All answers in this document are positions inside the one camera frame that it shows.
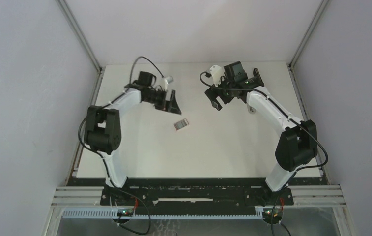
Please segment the staple box tray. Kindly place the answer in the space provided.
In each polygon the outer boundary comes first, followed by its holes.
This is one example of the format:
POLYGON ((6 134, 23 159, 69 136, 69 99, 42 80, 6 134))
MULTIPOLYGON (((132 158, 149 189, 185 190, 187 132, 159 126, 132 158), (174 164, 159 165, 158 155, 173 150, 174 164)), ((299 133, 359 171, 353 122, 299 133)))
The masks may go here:
POLYGON ((184 119, 182 119, 180 121, 177 121, 173 125, 174 125, 176 131, 179 131, 179 130, 181 130, 181 129, 187 127, 187 126, 189 126, 190 124, 189 124, 188 120, 186 118, 184 118, 184 119))

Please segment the silver black staple remover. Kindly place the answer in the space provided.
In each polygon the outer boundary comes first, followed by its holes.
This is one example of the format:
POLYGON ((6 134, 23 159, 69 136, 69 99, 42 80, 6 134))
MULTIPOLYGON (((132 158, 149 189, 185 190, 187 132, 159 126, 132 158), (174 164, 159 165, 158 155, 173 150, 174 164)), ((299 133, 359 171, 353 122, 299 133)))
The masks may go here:
POLYGON ((250 105, 247 105, 247 109, 248 109, 248 112, 250 114, 254 114, 256 112, 256 110, 253 107, 251 107, 250 105))

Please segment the black stapler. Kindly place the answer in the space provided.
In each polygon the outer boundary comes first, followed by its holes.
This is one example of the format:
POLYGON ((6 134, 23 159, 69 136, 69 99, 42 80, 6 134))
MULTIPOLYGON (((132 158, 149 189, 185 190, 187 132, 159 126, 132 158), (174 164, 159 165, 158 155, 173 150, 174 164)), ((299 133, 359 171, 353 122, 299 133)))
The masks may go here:
POLYGON ((263 82, 261 75, 259 73, 259 70, 257 68, 253 69, 253 76, 255 77, 255 81, 258 86, 262 86, 262 87, 265 86, 265 83, 263 82))

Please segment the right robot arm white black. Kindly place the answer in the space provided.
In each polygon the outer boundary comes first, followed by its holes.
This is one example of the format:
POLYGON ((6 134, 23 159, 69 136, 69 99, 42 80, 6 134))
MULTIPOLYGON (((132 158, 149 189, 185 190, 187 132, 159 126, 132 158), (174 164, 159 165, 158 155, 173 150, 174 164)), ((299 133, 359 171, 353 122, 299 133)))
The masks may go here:
POLYGON ((317 156, 317 129, 312 120, 303 121, 282 106, 269 92, 258 69, 253 69, 250 77, 241 62, 226 66, 213 65, 200 74, 210 78, 211 83, 204 83, 208 88, 205 95, 212 107, 218 111, 222 105, 237 98, 247 108, 259 112, 279 135, 275 150, 276 165, 265 179, 261 191, 262 200, 269 205, 281 198, 280 190, 317 156))

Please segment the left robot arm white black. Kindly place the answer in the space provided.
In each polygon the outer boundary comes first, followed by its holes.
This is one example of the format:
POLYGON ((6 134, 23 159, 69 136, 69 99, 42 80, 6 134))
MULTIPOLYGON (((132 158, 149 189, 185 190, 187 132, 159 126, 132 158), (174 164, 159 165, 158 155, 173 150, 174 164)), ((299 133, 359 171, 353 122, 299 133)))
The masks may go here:
POLYGON ((125 85, 116 99, 103 106, 90 106, 84 119, 85 130, 80 141, 103 160, 106 184, 115 188, 112 199, 119 205, 125 205, 131 199, 130 190, 123 187, 127 175, 122 169, 118 150, 122 140, 121 117, 142 102, 152 104, 159 111, 182 113, 175 97, 176 91, 170 89, 173 77, 162 78, 161 88, 152 86, 154 78, 155 75, 141 71, 138 79, 125 85))

